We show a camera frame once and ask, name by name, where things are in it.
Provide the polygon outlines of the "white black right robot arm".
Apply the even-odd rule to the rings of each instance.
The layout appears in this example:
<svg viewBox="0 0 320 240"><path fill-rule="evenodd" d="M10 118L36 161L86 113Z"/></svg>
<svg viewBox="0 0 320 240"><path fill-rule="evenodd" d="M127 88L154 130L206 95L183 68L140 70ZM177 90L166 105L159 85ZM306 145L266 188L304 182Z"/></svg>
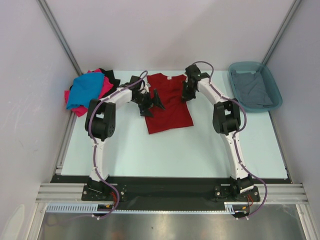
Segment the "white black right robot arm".
<svg viewBox="0 0 320 240"><path fill-rule="evenodd" d="M196 63L185 69L186 80L182 83L182 100L196 98L202 93L213 106L212 125L225 144L229 159L231 176L226 197L242 201L254 188L252 175L246 170L239 133L246 124L241 125L241 106L234 98L223 94L213 83L213 73L201 72Z"/></svg>

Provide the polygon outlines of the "red t shirt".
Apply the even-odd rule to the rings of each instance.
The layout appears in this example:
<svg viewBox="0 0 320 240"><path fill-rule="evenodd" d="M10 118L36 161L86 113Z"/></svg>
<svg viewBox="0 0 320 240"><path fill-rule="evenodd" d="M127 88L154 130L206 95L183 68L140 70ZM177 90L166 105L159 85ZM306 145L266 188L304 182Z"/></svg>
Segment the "red t shirt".
<svg viewBox="0 0 320 240"><path fill-rule="evenodd" d="M151 97L154 97L154 90L157 90L164 106L164 109L157 106L152 107L150 112L153 116L145 117L150 135L194 125L187 103L182 101L183 82L186 78L184 74L166 76L162 73L156 73L147 76Z"/></svg>

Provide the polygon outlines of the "blue t shirt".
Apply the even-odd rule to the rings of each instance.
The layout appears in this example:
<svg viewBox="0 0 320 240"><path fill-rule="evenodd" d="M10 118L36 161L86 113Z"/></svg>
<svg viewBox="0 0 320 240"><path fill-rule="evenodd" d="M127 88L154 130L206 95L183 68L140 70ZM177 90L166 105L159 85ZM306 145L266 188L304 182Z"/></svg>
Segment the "blue t shirt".
<svg viewBox="0 0 320 240"><path fill-rule="evenodd" d="M69 91L66 109L71 110L80 106L88 108L90 101L100 95L104 77L101 72L89 72L75 78Z"/></svg>

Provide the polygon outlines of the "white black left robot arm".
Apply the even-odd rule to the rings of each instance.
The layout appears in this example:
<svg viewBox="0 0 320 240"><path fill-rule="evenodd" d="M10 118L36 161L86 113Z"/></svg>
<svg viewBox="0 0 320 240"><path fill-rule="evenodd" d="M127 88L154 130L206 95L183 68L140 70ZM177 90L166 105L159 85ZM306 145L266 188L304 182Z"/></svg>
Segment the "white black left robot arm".
<svg viewBox="0 0 320 240"><path fill-rule="evenodd" d="M116 110L133 102L137 104L140 116L152 118L151 108L165 109L158 91L154 89L153 95L150 94L150 85L145 82L147 75L146 70L140 76L133 75L130 82L120 85L111 95L90 101L85 130L92 140L93 168L83 189L84 201L105 201L109 196L117 195L117 189L107 182L110 174L103 167L105 145L116 129Z"/></svg>

